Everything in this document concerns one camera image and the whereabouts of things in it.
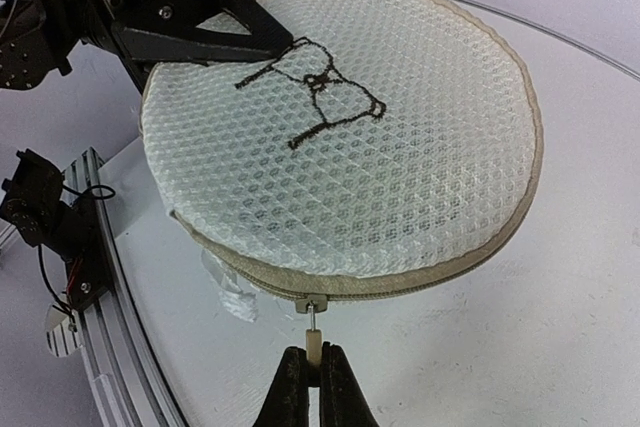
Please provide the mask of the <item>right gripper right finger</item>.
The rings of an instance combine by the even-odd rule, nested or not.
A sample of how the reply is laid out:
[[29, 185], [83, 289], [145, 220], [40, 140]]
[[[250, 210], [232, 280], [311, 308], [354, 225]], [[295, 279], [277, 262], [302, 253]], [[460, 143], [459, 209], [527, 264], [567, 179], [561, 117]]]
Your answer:
[[378, 427], [344, 350], [329, 342], [322, 346], [320, 366], [322, 427]]

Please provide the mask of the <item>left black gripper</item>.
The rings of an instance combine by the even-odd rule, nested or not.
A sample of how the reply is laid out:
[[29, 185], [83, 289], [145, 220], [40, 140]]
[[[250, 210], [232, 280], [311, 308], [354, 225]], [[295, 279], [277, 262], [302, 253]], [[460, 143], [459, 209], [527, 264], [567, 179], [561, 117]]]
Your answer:
[[156, 62], [261, 62], [293, 35], [256, 0], [85, 0], [83, 43], [116, 55], [142, 90]]

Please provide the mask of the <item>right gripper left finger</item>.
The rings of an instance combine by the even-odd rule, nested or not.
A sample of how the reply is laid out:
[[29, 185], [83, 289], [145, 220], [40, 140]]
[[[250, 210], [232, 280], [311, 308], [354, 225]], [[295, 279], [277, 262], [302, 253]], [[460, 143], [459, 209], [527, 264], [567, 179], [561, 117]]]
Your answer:
[[309, 368], [306, 352], [287, 347], [281, 357], [254, 427], [309, 425]]

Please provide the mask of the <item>beige zipper pull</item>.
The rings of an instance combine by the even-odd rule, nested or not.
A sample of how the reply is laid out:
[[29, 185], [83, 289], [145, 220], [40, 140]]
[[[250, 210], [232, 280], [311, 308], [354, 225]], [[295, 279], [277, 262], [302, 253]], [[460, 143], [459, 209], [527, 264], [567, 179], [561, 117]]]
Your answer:
[[319, 368], [322, 361], [323, 336], [317, 326], [317, 315], [328, 308], [328, 297], [322, 294], [309, 294], [295, 301], [298, 314], [309, 316], [310, 327], [306, 330], [306, 358], [310, 367]]

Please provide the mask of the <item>white mesh laundry bag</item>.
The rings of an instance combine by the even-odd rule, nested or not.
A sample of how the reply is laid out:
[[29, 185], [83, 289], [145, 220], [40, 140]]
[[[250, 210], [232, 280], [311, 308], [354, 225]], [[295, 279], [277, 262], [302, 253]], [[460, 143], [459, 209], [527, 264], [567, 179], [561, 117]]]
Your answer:
[[142, 97], [168, 215], [222, 305], [405, 295], [496, 254], [533, 202], [544, 136], [528, 69], [449, 0], [260, 0], [293, 34], [256, 63], [161, 63]]

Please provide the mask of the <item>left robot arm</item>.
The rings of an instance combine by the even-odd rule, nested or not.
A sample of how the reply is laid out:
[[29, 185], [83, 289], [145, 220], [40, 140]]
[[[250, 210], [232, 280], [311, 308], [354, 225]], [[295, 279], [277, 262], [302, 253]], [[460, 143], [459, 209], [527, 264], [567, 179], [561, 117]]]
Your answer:
[[115, 55], [142, 90], [158, 63], [260, 62], [292, 41], [256, 0], [3, 0], [1, 86], [68, 75], [77, 43]]

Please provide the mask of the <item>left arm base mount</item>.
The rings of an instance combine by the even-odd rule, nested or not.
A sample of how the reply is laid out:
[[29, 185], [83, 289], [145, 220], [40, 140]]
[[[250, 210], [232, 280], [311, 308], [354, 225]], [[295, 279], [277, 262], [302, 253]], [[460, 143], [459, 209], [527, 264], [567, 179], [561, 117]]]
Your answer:
[[66, 297], [55, 294], [54, 302], [82, 312], [113, 286], [98, 207], [115, 191], [100, 184], [73, 189], [64, 184], [61, 170], [32, 150], [16, 156], [13, 176], [1, 184], [1, 219], [14, 226], [27, 245], [60, 256]]

